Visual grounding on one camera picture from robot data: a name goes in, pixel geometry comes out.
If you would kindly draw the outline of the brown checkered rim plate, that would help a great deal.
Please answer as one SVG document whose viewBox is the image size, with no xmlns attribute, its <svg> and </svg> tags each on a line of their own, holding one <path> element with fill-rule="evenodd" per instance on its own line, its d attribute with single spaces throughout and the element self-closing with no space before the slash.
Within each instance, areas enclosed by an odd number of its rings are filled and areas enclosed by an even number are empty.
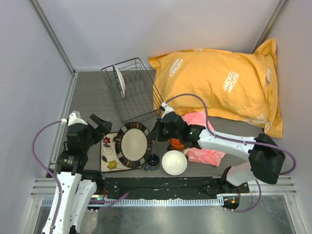
<svg viewBox="0 0 312 234">
<path fill-rule="evenodd" d="M 115 151 L 119 161 L 127 168 L 141 167 L 152 151 L 149 130 L 140 122 L 123 125 L 115 139 Z"/>
</svg>

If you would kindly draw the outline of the square floral plate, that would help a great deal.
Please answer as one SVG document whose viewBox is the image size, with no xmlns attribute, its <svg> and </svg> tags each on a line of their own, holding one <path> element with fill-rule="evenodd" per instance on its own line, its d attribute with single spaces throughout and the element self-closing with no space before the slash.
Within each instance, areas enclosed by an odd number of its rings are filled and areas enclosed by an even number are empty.
<svg viewBox="0 0 312 234">
<path fill-rule="evenodd" d="M 128 168 L 120 162 L 115 150 L 116 136 L 117 132 L 109 133 L 101 142 L 100 171 L 102 173 L 112 173 L 117 171 L 141 169 L 142 166 L 137 168 Z"/>
</svg>

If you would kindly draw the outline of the green rimmed white plate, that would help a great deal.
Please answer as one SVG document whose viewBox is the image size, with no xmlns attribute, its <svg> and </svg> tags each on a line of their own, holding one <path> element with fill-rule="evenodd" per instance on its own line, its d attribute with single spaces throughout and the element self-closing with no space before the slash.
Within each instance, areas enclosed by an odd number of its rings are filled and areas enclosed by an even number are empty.
<svg viewBox="0 0 312 234">
<path fill-rule="evenodd" d="M 121 97 L 123 99 L 125 99 L 126 87 L 125 87 L 125 82 L 124 82 L 122 73 L 120 72 L 120 70 L 117 69 L 117 67 L 115 65 L 113 65 L 113 72 L 114 72 L 114 76 L 115 76 L 115 80 L 117 83 L 119 93 L 120 93 Z"/>
</svg>

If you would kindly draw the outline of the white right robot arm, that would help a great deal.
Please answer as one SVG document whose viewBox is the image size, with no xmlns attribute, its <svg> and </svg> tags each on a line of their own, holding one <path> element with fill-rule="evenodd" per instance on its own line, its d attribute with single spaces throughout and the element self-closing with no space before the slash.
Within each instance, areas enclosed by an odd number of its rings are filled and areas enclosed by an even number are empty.
<svg viewBox="0 0 312 234">
<path fill-rule="evenodd" d="M 266 134 L 243 137 L 213 132 L 202 125 L 188 124 L 174 112 L 157 118 L 147 138 L 159 142 L 174 138 L 188 148 L 221 151 L 245 160 L 227 167 L 221 178 L 207 187 L 211 195 L 230 193 L 253 180 L 276 184 L 286 157 Z"/>
</svg>

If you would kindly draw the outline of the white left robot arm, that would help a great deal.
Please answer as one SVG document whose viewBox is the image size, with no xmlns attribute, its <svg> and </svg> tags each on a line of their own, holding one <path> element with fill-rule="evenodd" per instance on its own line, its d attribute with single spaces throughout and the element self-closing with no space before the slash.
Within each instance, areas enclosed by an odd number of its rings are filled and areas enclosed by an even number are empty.
<svg viewBox="0 0 312 234">
<path fill-rule="evenodd" d="M 86 170 L 84 167 L 88 161 L 88 151 L 111 132 L 112 123 L 95 114 L 90 115 L 90 119 L 97 127 L 83 120 L 78 111 L 73 111 L 68 118 L 44 126 L 32 141 L 35 160 L 56 182 L 50 213 L 41 231 L 43 234 L 78 234 L 93 194 L 103 191 L 101 171 Z M 50 171 L 38 158 L 35 143 L 40 133 L 54 124 L 67 125 L 68 130 L 56 169 Z"/>
</svg>

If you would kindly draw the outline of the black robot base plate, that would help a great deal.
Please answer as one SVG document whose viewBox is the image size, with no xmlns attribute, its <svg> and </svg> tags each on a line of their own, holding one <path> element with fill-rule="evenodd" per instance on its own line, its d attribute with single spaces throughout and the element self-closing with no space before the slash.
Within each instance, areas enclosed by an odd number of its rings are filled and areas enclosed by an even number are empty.
<svg viewBox="0 0 312 234">
<path fill-rule="evenodd" d="M 248 194 L 247 183 L 239 188 L 223 190 L 220 179 L 212 176 L 180 177 L 107 177 L 104 187 L 108 199 L 118 199 L 129 193 L 127 199 L 168 200 L 168 199 L 211 199 L 218 194 Z"/>
</svg>

